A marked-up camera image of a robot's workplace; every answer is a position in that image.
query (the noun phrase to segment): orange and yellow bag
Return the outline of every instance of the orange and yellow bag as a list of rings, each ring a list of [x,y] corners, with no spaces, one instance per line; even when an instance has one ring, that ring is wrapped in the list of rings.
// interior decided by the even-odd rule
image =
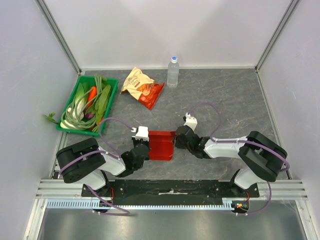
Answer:
[[[128,91],[135,99],[152,109],[164,88],[163,84],[157,84],[147,75],[143,74],[141,69],[135,67],[125,79],[121,93]]]

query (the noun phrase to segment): orange carrot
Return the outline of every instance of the orange carrot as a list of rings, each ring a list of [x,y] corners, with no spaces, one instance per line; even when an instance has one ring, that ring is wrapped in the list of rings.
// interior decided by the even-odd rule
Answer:
[[[86,101],[87,103],[97,95],[97,87],[93,86],[93,87],[91,87],[91,89],[92,89],[92,91],[89,92],[88,100]],[[90,107],[93,103],[94,103],[94,101],[90,102],[87,107]]]

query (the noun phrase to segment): snack bag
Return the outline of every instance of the snack bag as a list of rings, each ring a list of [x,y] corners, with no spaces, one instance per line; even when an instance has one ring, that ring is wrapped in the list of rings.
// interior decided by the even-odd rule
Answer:
[[[147,75],[143,74],[141,69],[135,67],[125,79],[121,93],[128,91],[135,99],[151,110],[164,88],[163,84],[157,84]]]

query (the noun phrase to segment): white backdrop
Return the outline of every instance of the white backdrop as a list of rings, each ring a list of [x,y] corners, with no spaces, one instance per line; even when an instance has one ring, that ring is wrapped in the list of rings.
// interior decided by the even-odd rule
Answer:
[[[320,2],[300,1],[260,71],[292,173],[320,223]]]
[[[81,68],[257,64],[290,0],[46,0]]]
[[[35,1],[0,5],[0,239],[20,240],[60,135],[42,114],[61,115],[77,75]]]

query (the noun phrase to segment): clear bottle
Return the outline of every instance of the clear bottle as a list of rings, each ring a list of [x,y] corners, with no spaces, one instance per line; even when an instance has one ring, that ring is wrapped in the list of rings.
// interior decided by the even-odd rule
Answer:
[[[168,65],[168,76],[166,79],[166,84],[169,88],[174,89],[178,85],[178,75],[179,75],[179,63],[178,58],[173,56],[171,62]]]

